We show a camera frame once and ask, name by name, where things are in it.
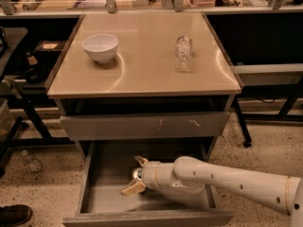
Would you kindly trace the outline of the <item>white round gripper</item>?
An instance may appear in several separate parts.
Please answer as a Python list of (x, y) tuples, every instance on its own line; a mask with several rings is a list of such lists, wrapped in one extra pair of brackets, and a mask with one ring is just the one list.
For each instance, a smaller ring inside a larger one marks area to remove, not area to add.
[(134, 159), (142, 167), (141, 180), (133, 179), (125, 188), (121, 190), (123, 196), (129, 196), (133, 194), (140, 194), (145, 191), (147, 187), (158, 187), (157, 182), (157, 168), (160, 165), (157, 161), (149, 162), (148, 159), (142, 156), (135, 156)]

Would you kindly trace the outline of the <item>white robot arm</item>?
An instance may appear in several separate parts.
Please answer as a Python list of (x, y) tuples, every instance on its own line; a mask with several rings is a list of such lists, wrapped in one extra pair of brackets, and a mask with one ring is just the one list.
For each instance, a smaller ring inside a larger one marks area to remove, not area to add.
[(124, 196), (154, 189), (168, 198), (199, 207), (198, 195), (213, 185), (291, 217), (290, 227), (303, 227), (303, 178), (228, 166), (182, 156), (172, 163), (137, 156), (140, 167), (121, 190)]

